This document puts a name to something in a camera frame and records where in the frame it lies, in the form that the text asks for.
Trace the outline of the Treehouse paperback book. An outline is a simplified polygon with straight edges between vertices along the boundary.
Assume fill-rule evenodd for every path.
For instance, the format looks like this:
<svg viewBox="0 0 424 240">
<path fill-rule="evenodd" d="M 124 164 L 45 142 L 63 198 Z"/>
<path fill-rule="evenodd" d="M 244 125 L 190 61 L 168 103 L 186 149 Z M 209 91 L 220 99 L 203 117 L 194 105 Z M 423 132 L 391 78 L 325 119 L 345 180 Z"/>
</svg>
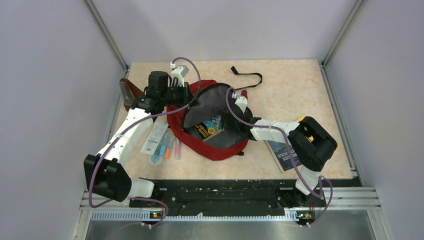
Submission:
<svg viewBox="0 0 424 240">
<path fill-rule="evenodd" d="M 208 120 L 197 123 L 194 125 L 193 130 L 196 137 L 206 142 L 224 130 L 222 116 L 219 114 Z"/>
</svg>

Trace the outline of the red backpack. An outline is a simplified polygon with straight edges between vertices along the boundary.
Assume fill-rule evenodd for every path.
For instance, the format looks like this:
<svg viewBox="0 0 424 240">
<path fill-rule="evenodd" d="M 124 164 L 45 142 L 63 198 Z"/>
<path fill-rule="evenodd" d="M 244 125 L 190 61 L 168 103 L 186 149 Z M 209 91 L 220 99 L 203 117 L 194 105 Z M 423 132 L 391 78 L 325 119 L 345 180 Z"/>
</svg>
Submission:
<svg viewBox="0 0 424 240">
<path fill-rule="evenodd" d="M 247 126 L 238 122 L 227 106 L 246 122 L 253 118 L 252 111 L 239 108 L 234 99 L 226 100 L 229 88 L 230 85 L 213 79 L 191 83 L 189 90 L 199 94 L 199 103 L 166 117 L 178 140 L 212 161 L 244 155 L 251 136 Z"/>
</svg>

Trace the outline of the blue Nineteen Eighty-Four book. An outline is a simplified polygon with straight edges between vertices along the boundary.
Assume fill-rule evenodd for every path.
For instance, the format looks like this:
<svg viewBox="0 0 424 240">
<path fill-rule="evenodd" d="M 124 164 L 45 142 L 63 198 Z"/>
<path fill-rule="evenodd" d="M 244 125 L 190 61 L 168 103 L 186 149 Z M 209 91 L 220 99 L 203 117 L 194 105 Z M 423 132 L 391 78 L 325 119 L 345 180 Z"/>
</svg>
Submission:
<svg viewBox="0 0 424 240">
<path fill-rule="evenodd" d="M 271 156 L 273 157 L 279 170 L 282 173 L 294 168 L 291 163 L 289 152 L 291 152 L 294 162 L 297 166 L 300 166 L 302 164 L 299 160 L 297 153 L 294 151 L 293 147 L 290 144 L 287 145 L 285 143 L 275 141 L 265 141 L 265 144 L 268 147 Z"/>
</svg>

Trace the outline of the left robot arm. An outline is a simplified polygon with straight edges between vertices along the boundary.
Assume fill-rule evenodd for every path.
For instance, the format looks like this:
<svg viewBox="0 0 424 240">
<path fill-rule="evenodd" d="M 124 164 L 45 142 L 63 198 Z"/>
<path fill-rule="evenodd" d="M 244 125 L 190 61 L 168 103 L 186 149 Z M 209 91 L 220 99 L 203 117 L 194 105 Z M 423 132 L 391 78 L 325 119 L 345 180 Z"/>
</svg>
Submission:
<svg viewBox="0 0 424 240">
<path fill-rule="evenodd" d="M 160 193 L 150 180 L 130 178 L 124 166 L 143 133 L 157 117 L 166 114 L 167 106 L 181 111 L 196 99 L 184 77 L 188 70 L 175 67 L 171 73 L 152 71 L 148 85 L 128 109 L 124 122 L 107 144 L 95 155 L 83 161 L 88 198 L 93 194 L 122 202 L 127 198 L 141 197 L 149 207 L 160 202 Z"/>
</svg>

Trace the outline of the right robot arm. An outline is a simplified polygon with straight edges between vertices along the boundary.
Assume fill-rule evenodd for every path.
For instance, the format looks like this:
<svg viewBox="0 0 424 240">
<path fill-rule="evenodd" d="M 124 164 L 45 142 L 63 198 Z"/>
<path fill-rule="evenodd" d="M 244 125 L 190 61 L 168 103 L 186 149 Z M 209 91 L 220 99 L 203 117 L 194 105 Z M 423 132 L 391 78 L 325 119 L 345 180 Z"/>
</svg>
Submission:
<svg viewBox="0 0 424 240">
<path fill-rule="evenodd" d="M 223 112 L 228 114 L 224 119 L 229 121 L 230 127 L 246 135 L 249 140 L 283 143 L 294 150 L 303 165 L 299 170 L 293 153 L 288 152 L 298 176 L 295 184 L 297 189 L 293 192 L 293 200 L 297 205 L 307 206 L 314 196 L 324 198 L 323 192 L 316 193 L 314 189 L 322 185 L 324 177 L 321 176 L 321 171 L 339 145 L 313 117 L 304 116 L 297 121 L 281 122 L 260 117 L 242 118 L 239 107 L 235 111 L 231 107 L 225 107 Z"/>
</svg>

